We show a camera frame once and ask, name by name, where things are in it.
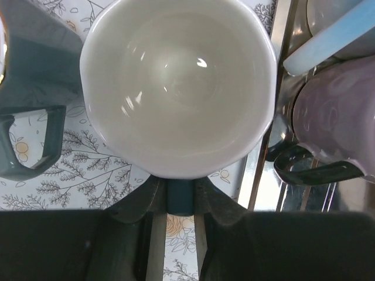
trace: silver tray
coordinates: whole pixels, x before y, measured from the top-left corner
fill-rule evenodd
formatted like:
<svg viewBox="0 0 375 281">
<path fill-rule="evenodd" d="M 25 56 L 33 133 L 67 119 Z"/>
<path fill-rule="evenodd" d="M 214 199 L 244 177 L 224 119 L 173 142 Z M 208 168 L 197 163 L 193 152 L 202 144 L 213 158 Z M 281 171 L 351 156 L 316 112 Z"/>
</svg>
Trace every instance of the silver tray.
<svg viewBox="0 0 375 281">
<path fill-rule="evenodd" d="M 362 211 L 375 215 L 372 183 L 354 179 L 314 187 L 291 186 L 278 178 L 273 163 L 265 161 L 268 147 L 283 139 L 296 142 L 290 124 L 291 109 L 301 88 L 319 70 L 339 62 L 331 57 L 297 77 L 288 75 L 282 68 L 283 60 L 312 36 L 306 18 L 307 1 L 282 0 L 277 3 L 271 32 L 271 41 L 280 61 L 275 118 L 261 143 L 243 159 L 238 203 L 256 211 Z M 304 167 L 318 164 L 315 159 L 301 163 Z"/>
</svg>

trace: dish rack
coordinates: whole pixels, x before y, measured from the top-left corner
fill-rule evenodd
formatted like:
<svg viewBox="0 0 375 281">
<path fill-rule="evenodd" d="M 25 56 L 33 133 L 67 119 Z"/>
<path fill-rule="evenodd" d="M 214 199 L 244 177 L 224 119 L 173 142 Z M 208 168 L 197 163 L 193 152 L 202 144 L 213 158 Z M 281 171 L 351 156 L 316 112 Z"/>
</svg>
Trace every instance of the dish rack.
<svg viewBox="0 0 375 281">
<path fill-rule="evenodd" d="M 271 41 L 279 61 L 275 117 L 262 141 L 242 160 L 238 203 L 251 211 L 361 211 L 375 214 L 372 183 L 354 179 L 314 187 L 291 186 L 283 183 L 275 174 L 273 163 L 266 161 L 270 148 L 276 143 L 297 143 L 291 129 L 291 111 L 299 91 L 319 70 L 339 62 L 331 57 L 309 73 L 297 77 L 288 75 L 282 67 L 284 59 L 312 37 L 306 18 L 307 1 L 277 2 L 271 31 Z M 293 169 L 318 165 L 316 159 L 305 160 Z"/>
</svg>

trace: floral pattern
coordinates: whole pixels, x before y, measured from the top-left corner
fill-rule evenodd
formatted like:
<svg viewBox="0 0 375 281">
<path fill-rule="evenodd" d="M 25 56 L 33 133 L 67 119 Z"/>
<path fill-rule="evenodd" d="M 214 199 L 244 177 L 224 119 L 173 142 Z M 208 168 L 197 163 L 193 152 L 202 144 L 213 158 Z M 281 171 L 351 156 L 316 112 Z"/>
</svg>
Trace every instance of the floral pattern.
<svg viewBox="0 0 375 281">
<path fill-rule="evenodd" d="M 62 20 L 83 39 L 96 16 L 112 0 L 30 0 Z M 275 0 L 243 0 L 271 30 Z M 11 141 L 25 166 L 35 164 L 42 153 L 46 113 L 18 118 L 11 128 Z M 0 179 L 0 210 L 47 210 L 52 208 L 107 208 L 123 198 L 149 176 L 114 155 L 96 134 L 86 115 L 83 100 L 67 109 L 63 154 L 43 175 L 28 181 Z M 235 163 L 209 176 L 232 198 L 237 196 Z M 193 218 L 168 216 L 164 280 L 198 280 Z"/>
</svg>

